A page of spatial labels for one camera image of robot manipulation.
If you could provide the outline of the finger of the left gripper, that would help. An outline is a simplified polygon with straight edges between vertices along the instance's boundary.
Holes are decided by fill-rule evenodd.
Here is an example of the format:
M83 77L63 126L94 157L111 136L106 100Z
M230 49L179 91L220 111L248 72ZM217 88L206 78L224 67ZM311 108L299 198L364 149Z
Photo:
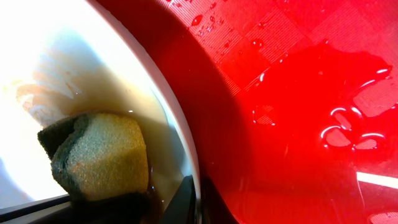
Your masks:
M149 199L127 194L95 202L72 201L69 195L1 209L1 223L140 223Z

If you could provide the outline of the green yellow sponge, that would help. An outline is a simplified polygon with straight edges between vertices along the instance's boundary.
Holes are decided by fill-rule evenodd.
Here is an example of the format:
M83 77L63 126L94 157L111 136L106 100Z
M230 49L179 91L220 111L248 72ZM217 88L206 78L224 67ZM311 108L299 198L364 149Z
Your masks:
M54 180L72 200L105 200L148 188L146 144L133 118L81 114L47 126L37 139Z

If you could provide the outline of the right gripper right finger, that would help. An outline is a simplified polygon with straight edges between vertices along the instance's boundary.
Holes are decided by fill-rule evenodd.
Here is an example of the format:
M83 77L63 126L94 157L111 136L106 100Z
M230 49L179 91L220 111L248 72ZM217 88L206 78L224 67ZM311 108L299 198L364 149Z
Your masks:
M201 211L204 224L238 224L209 177L201 180Z

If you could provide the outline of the red plastic tray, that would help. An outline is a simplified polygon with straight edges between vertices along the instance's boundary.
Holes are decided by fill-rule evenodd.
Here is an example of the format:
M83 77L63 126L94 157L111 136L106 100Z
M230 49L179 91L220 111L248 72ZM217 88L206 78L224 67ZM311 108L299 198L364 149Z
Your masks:
M397 1L103 1L238 223L397 222Z

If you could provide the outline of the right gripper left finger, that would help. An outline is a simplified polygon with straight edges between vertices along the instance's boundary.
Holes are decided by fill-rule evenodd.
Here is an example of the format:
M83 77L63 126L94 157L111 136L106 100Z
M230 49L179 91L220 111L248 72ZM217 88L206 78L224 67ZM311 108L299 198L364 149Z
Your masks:
M191 175L184 177L160 224L196 224L196 193Z

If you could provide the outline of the light blue plate front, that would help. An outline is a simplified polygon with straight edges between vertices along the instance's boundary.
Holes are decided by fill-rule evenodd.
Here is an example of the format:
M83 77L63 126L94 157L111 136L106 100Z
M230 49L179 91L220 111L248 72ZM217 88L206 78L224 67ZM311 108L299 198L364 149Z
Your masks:
M1 2L1 209L69 195L37 134L87 113L135 119L146 144L149 210L160 223L184 177L196 193L198 159L183 111L136 38L94 1Z

